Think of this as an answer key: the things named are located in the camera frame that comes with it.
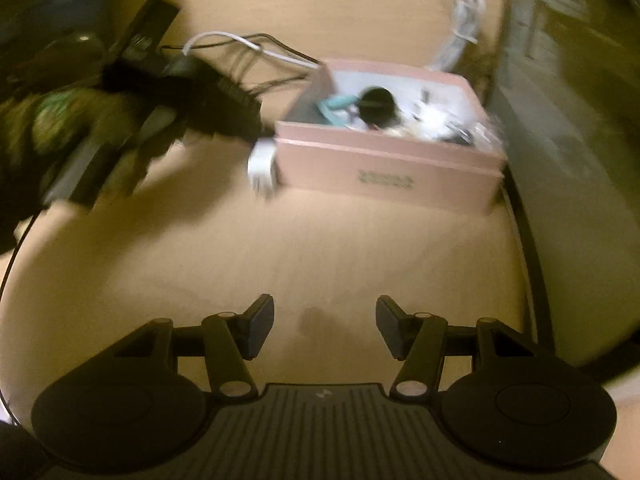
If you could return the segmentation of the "clear bag with black part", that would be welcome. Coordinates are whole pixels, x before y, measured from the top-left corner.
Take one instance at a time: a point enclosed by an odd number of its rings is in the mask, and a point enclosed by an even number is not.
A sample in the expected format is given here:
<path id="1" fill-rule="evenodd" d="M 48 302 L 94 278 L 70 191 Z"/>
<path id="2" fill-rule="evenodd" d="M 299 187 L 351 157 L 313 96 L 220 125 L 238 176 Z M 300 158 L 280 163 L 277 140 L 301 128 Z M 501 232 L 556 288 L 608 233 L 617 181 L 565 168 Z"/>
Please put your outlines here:
<path id="1" fill-rule="evenodd" d="M 444 132 L 438 136 L 439 142 L 447 142 L 479 151 L 500 151 L 502 139 L 497 124 L 491 118 L 481 120 L 461 119 L 449 116 L 444 123 Z"/>

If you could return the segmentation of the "pink cardboard box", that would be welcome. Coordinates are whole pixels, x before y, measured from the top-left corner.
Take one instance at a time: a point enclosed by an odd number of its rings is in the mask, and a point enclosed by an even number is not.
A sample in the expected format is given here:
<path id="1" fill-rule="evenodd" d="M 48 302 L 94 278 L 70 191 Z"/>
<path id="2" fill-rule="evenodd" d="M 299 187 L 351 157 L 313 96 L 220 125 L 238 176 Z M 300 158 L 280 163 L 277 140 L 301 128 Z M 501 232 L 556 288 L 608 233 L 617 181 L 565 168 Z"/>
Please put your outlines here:
<path id="1" fill-rule="evenodd" d="M 387 89 L 404 124 L 394 136 L 361 120 L 328 126 L 316 102 L 334 94 Z M 449 116 L 489 118 L 461 76 L 409 65 L 325 62 L 276 123 L 278 178 L 285 185 L 365 195 L 469 214 L 491 210 L 506 153 L 439 142 Z"/>

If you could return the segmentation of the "computer tower case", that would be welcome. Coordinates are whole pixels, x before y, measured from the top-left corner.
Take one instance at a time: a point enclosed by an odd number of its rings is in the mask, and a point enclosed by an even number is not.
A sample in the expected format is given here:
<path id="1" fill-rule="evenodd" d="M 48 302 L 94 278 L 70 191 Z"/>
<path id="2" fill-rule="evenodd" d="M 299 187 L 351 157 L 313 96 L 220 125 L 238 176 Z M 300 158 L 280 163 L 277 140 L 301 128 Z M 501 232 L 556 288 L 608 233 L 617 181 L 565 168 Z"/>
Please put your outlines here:
<path id="1" fill-rule="evenodd" d="M 598 382 L 639 365 L 639 17 L 506 0 L 494 88 L 538 341 Z"/>

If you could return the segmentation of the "black round object in box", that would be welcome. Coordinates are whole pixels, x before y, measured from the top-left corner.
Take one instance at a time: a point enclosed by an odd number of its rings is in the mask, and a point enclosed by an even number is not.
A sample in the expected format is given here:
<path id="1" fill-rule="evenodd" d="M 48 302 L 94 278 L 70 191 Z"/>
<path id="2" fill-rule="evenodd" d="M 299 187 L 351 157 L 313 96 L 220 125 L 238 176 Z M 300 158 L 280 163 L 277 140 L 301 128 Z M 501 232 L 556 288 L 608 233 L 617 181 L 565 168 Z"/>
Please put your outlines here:
<path id="1" fill-rule="evenodd" d="M 364 90 L 356 101 L 358 116 L 367 126 L 385 127 L 396 118 L 396 102 L 385 88 Z"/>

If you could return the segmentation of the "white square charger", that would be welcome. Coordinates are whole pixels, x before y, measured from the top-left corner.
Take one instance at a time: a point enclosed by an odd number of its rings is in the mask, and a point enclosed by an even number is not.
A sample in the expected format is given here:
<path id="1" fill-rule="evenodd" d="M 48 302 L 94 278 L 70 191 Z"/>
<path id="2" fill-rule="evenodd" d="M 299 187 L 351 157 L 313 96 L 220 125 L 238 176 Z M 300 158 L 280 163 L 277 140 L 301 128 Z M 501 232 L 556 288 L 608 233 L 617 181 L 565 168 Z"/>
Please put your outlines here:
<path id="1" fill-rule="evenodd" d="M 246 174 L 256 194 L 270 195 L 277 187 L 276 141 L 260 138 L 256 141 L 247 161 Z"/>

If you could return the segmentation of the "teal plastic crank handle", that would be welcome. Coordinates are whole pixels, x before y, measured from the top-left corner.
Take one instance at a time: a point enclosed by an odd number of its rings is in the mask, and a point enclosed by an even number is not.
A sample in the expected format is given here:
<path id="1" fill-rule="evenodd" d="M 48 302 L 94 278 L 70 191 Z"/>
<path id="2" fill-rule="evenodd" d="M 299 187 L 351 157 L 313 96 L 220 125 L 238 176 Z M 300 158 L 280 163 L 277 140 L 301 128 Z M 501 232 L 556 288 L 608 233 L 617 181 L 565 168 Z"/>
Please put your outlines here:
<path id="1" fill-rule="evenodd" d="M 358 96 L 353 94 L 334 94 L 316 102 L 316 107 L 328 126 L 347 127 L 352 124 Z"/>

